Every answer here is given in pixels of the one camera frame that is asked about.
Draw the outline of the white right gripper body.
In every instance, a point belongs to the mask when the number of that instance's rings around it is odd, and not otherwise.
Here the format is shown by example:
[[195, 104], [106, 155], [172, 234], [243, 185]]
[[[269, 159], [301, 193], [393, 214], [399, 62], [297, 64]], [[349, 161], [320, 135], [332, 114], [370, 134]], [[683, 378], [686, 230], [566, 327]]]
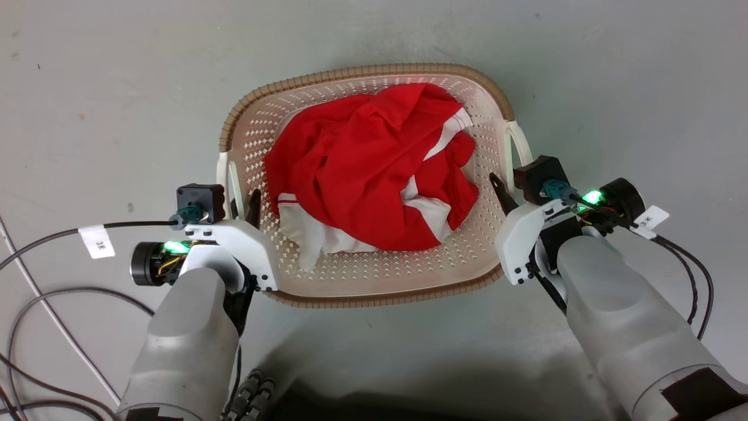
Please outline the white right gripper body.
[[557, 270], [550, 269], [548, 248], [542, 245], [540, 236], [542, 230], [567, 221], [578, 225], [577, 215], [559, 199], [544, 205], [524, 203], [508, 214], [495, 237], [495, 249], [505, 277], [512, 285], [529, 281], [531, 272], [527, 264], [534, 257], [539, 272], [551, 285], [566, 287]]

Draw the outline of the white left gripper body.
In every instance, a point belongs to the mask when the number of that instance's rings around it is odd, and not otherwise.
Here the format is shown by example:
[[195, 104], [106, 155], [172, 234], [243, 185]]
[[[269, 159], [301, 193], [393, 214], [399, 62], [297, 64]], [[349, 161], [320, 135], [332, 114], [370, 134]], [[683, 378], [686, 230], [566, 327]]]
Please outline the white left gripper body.
[[229, 292], [250, 285], [250, 277], [262, 291], [279, 289], [279, 259], [275, 245], [256, 227], [240, 219], [225, 219], [211, 226], [190, 225], [185, 234], [193, 242], [182, 272], [208, 267], [217, 272]]

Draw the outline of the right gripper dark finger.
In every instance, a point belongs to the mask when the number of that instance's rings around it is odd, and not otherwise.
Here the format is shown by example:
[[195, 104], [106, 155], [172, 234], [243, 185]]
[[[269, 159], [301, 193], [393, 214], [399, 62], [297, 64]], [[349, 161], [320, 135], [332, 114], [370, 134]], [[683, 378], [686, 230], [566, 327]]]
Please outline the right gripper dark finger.
[[503, 213], [506, 216], [510, 215], [510, 213], [512, 213], [519, 207], [519, 204], [516, 203], [515, 199], [508, 192], [507, 187], [498, 175], [491, 172], [489, 174], [489, 181], [494, 189], [495, 195], [497, 195], [497, 199], [501, 205], [501, 208], [503, 209]]

